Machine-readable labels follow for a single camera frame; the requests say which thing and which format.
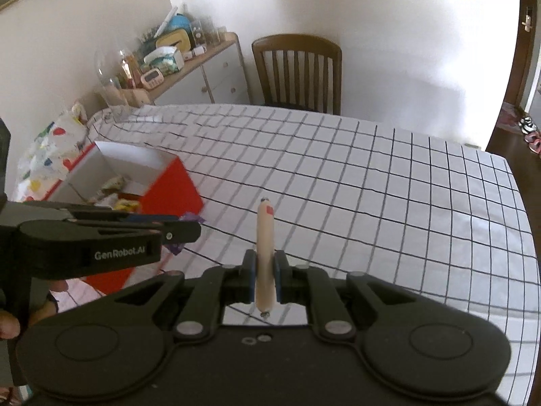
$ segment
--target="hand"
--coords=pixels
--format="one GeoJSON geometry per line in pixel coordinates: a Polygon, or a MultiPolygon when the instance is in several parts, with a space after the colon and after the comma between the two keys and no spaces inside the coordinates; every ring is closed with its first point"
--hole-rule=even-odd
{"type": "MultiPolygon", "coordinates": [[[[53,281],[50,288],[54,292],[65,292],[68,289],[68,283],[66,281],[53,281]]],[[[39,310],[30,315],[28,326],[55,314],[56,306],[48,300],[39,310]]],[[[21,334],[21,324],[17,318],[7,311],[0,310],[0,339],[14,339],[19,334],[21,334]]]]}

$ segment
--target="grid tablecloth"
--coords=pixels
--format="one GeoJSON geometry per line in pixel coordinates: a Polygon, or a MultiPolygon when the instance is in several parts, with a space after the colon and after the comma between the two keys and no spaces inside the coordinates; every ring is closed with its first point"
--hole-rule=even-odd
{"type": "MultiPolygon", "coordinates": [[[[539,347],[539,270],[507,162],[439,138],[353,118],[240,105],[145,106],[106,114],[89,139],[174,152],[205,202],[200,240],[164,267],[199,276],[240,264],[262,197],[276,248],[344,278],[364,271],[496,324],[512,358],[499,393],[526,404],[539,347]]],[[[225,322],[261,325],[252,305],[225,322]]],[[[279,306],[270,324],[306,322],[279,306]]]]}

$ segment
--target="cabinet top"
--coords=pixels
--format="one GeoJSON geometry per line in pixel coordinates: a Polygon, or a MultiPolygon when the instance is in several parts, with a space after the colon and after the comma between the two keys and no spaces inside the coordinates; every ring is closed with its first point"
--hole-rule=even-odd
{"type": "Polygon", "coordinates": [[[184,78],[187,74],[192,72],[194,69],[197,69],[201,64],[204,64],[210,58],[218,55],[220,52],[223,52],[228,47],[238,42],[238,37],[232,32],[226,33],[226,40],[218,44],[216,47],[208,47],[207,52],[196,56],[195,58],[190,59],[184,63],[182,70],[177,73],[170,74],[165,77],[165,81],[156,87],[153,90],[148,91],[148,97],[150,100],[154,101],[158,99],[162,94],[164,94],[168,89],[175,85],[178,81],[184,78]]]}

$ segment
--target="slipper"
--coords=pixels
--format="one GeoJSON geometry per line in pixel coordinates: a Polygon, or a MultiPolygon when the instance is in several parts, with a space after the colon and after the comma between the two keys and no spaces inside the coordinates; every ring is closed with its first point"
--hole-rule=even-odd
{"type": "Polygon", "coordinates": [[[528,147],[533,153],[541,153],[541,139],[536,139],[534,142],[529,144],[528,147]]]}
{"type": "Polygon", "coordinates": [[[524,140],[528,143],[533,143],[539,138],[541,138],[541,134],[539,134],[539,131],[530,132],[529,134],[524,136],[524,140]]]}

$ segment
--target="open box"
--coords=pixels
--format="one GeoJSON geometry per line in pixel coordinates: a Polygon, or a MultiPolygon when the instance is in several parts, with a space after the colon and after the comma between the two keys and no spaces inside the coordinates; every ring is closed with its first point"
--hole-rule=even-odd
{"type": "MultiPolygon", "coordinates": [[[[71,165],[64,181],[45,195],[46,201],[81,204],[97,194],[109,179],[129,179],[123,192],[140,195],[141,213],[198,214],[203,201],[177,155],[125,143],[95,142],[71,165]]],[[[86,281],[103,293],[120,290],[133,269],[89,276],[86,281]]]]}

